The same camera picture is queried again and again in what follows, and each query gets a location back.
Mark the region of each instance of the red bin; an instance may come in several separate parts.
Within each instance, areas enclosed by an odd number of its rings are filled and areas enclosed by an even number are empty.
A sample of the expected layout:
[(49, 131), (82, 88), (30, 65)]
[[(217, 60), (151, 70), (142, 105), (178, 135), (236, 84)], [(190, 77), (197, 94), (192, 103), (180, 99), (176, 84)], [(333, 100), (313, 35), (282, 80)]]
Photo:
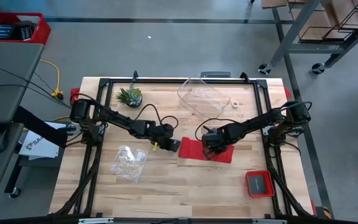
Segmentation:
[(50, 26), (44, 19), (42, 13), (35, 12), (0, 12), (0, 24), (13, 24), (20, 22), (18, 16), (36, 16), (39, 17), (39, 21), (34, 29), (31, 39), (29, 40), (0, 40), (1, 42), (22, 42), (22, 43), (37, 43), (46, 44), (48, 41)]

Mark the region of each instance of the small red container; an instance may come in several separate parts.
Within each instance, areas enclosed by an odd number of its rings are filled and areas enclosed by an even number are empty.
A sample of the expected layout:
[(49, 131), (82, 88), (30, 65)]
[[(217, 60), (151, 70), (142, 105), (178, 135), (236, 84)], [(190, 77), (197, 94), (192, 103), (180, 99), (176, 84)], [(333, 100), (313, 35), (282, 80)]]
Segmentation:
[(0, 40), (1, 42), (19, 42), (19, 43), (37, 43), (37, 44), (46, 44), (48, 41), (50, 26), (47, 21), (44, 19), (42, 13), (33, 13), (33, 12), (0, 12), (0, 24), (13, 24), (15, 22), (20, 22), (21, 20), (18, 16), (37, 16), (39, 17), (38, 24), (35, 27), (34, 33), (30, 40)]
[[(249, 186), (249, 177), (256, 176), (256, 175), (261, 175), (264, 177), (265, 186), (266, 186), (265, 194), (252, 194), (251, 193), (251, 189)], [(248, 193), (251, 197), (271, 197), (274, 195), (272, 179), (270, 178), (270, 172), (267, 170), (247, 172), (246, 173), (246, 184), (247, 184)]]

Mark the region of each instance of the caster wheel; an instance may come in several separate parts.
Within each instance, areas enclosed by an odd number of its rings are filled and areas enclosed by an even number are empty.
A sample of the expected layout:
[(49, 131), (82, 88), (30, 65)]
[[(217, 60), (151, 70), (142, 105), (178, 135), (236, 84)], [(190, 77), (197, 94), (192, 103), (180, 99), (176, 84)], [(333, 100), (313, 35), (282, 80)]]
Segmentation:
[(326, 67), (322, 63), (316, 63), (311, 67), (310, 73), (320, 75), (325, 71)]
[(15, 187), (13, 189), (13, 192), (9, 195), (9, 197), (10, 198), (17, 198), (20, 195), (21, 192), (22, 192), (21, 189), (18, 189), (18, 188)]
[(262, 65), (259, 66), (258, 72), (264, 75), (268, 75), (270, 73), (270, 71), (272, 71), (272, 68), (270, 67), (270, 65), (263, 63)]

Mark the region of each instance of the red towel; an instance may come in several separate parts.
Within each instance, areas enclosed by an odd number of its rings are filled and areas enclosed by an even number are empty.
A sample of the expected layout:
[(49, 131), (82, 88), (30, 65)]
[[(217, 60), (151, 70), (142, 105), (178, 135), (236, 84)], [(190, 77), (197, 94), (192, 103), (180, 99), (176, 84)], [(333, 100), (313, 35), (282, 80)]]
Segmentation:
[[(231, 163), (231, 157), (233, 155), (234, 146), (229, 146), (226, 152), (214, 156), (210, 161)], [(203, 154), (203, 143), (197, 140), (191, 140), (188, 137), (181, 139), (179, 148), (179, 157), (185, 159), (198, 159), (206, 161)]]

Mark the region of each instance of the transparent bin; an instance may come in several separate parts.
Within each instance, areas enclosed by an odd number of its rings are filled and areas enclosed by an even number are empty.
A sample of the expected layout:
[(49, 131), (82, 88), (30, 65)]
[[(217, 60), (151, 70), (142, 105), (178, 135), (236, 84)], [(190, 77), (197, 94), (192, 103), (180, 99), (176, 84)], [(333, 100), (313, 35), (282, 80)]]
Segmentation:
[(230, 103), (230, 97), (215, 90), (200, 78), (189, 78), (178, 90), (179, 102), (205, 121), (217, 118)]

